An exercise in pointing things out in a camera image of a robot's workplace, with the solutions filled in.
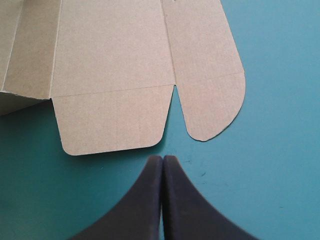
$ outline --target table surface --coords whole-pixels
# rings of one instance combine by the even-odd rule
[[[0,117],[0,239],[74,235],[119,201],[153,154],[178,156],[206,199],[255,236],[319,239],[320,1],[222,4],[246,72],[231,126],[191,139],[175,89],[159,144],[74,157],[50,101]]]

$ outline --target cardboard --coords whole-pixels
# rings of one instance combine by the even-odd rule
[[[52,99],[68,154],[155,145],[174,85],[199,141],[242,106],[244,70],[219,0],[5,0],[0,14],[0,115]]]

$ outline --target crease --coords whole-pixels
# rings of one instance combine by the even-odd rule
[[[224,77],[228,77],[228,76],[233,76],[233,75],[238,75],[238,74],[244,74],[245,71],[239,71],[239,72],[235,72],[235,73],[228,73],[228,74],[224,74],[224,75],[221,75],[221,76],[215,76],[215,77],[212,77],[212,78],[205,78],[203,80],[199,80],[199,81],[196,81],[196,82],[182,82],[181,84],[176,84],[177,87],[179,86],[184,86],[184,85],[197,85],[197,84],[202,84],[203,82],[209,82],[209,81],[212,81],[212,80],[215,80],[215,79],[220,79],[220,78],[224,78]]]
[[[55,45],[54,45],[54,50],[53,50],[53,60],[52,60],[51,80],[50,80],[50,88],[49,88],[49,98],[51,98],[51,91],[52,91],[52,87],[53,87],[53,84],[54,84],[53,82],[54,82],[54,75],[55,75],[56,52],[57,52],[58,39],[59,39],[59,26],[60,26],[61,12],[62,12],[62,2],[63,2],[63,0],[60,0],[58,21],[57,21],[57,26],[56,26]]]
[[[21,22],[21,18],[22,18],[22,13],[23,13],[23,10],[24,10],[25,2],[26,1],[23,0],[22,6],[21,6],[21,9],[20,9],[20,13],[19,13],[19,16],[18,16],[19,20],[17,21],[16,26],[15,26],[15,30],[14,30],[14,34],[13,34],[13,41],[12,41],[11,50],[10,50],[10,54],[9,54],[9,58],[8,58],[8,63],[6,65],[4,79],[3,79],[3,83],[2,83],[2,86],[1,86],[1,89],[0,89],[1,91],[3,91],[5,89],[5,82],[7,80],[8,69],[9,69],[9,65],[10,65],[10,61],[11,61],[11,56],[12,56],[12,52],[13,52],[13,49],[14,49],[14,45],[15,45],[15,42],[16,42],[17,31],[18,31],[18,27],[19,27],[20,22]]]
[[[109,91],[97,91],[97,92],[89,92],[89,93],[79,93],[79,94],[52,96],[51,98],[53,99],[53,98],[63,98],[63,97],[72,97],[72,96],[81,96],[81,95],[93,95],[93,94],[104,94],[104,93],[112,93],[112,92],[123,92],[123,91],[131,91],[131,90],[168,87],[168,86],[174,86],[174,85],[175,84],[165,84],[165,85],[145,86],[145,87],[128,88],[128,89],[117,89],[117,90],[109,90]]]
[[[166,19],[166,14],[165,14],[164,1],[160,0],[160,3],[161,3],[161,8],[162,8],[162,16],[163,16],[163,21],[164,21],[164,26],[165,26],[166,38],[168,40],[168,46],[169,46],[169,51],[170,51],[174,82],[175,82],[175,84],[177,84],[177,74],[176,74],[174,56],[172,54],[172,45],[171,45],[170,37],[169,37],[169,30],[168,30],[167,19]]]

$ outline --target box flap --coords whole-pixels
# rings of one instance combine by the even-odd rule
[[[84,155],[157,144],[172,92],[168,85],[54,97],[64,151]]]
[[[61,0],[23,1],[3,91],[49,99],[60,4]]]
[[[219,0],[162,0],[188,133],[207,141],[238,114],[245,76]]]

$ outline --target cardboard box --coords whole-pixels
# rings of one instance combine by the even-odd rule
[[[199,141],[242,106],[219,0],[2,0],[0,22],[0,114],[52,99],[70,155],[157,144],[174,85]]]

